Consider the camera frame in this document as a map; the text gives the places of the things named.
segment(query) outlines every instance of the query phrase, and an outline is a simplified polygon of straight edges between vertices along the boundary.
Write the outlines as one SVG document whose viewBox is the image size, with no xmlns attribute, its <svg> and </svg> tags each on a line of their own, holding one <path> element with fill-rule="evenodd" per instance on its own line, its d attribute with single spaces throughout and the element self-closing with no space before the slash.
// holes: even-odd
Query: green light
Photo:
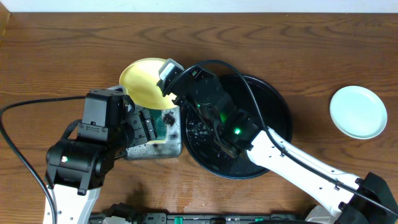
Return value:
<svg viewBox="0 0 398 224">
<path fill-rule="evenodd" d="M 240 134 L 241 133 L 241 130 L 239 129 L 239 128 L 235 128 L 235 134 Z"/>
</svg>

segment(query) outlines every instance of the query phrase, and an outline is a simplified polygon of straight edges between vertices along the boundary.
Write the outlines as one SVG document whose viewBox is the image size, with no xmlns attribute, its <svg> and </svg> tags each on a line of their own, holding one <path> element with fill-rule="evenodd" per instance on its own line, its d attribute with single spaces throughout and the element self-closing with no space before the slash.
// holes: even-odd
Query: yellow bowl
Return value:
<svg viewBox="0 0 398 224">
<path fill-rule="evenodd" d="M 130 64 L 121 74 L 119 83 L 126 88 L 127 94 L 135 104 L 155 110 L 176 107 L 172 100 L 175 95 L 162 96 L 159 81 L 159 69 L 166 59 L 144 58 Z"/>
</svg>

